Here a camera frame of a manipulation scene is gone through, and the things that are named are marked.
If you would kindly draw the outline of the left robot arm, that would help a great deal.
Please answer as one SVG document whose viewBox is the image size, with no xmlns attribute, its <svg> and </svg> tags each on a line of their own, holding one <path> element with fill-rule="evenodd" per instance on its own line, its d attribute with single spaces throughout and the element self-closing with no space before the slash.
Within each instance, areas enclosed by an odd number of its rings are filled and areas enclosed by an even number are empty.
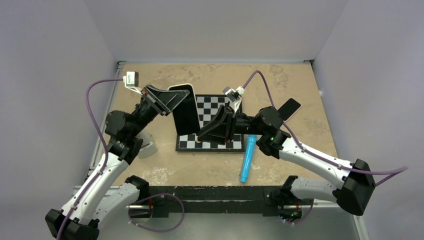
<svg viewBox="0 0 424 240">
<path fill-rule="evenodd" d="M 138 134 L 157 115 L 168 116 L 190 94 L 186 89 L 160 90 L 146 85 L 133 112 L 111 111 L 106 117 L 105 133 L 110 140 L 94 173 L 61 209 L 45 216 L 57 240 L 96 240 L 107 217 L 130 204 L 147 204 L 152 210 L 154 196 L 149 183 L 135 175 L 126 179 L 116 192 L 105 198 L 113 182 L 134 161 L 143 145 Z"/>
</svg>

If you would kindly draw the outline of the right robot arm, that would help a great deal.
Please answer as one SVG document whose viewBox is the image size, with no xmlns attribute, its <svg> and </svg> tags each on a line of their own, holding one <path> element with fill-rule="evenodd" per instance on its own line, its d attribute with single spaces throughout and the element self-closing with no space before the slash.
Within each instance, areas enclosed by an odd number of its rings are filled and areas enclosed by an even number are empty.
<svg viewBox="0 0 424 240">
<path fill-rule="evenodd" d="M 346 212 L 362 216 L 377 186 L 370 166 L 332 157 L 301 143 L 294 134 L 280 129 L 284 121 L 273 106 L 264 107 L 256 116 L 235 113 L 221 106 L 212 120 L 200 129 L 201 142 L 225 144 L 235 134 L 257 135 L 259 150 L 266 156 L 301 166 L 323 178 L 307 181 L 294 176 L 281 189 L 280 196 L 288 204 L 300 199 L 320 199 L 338 204 Z"/>
</svg>

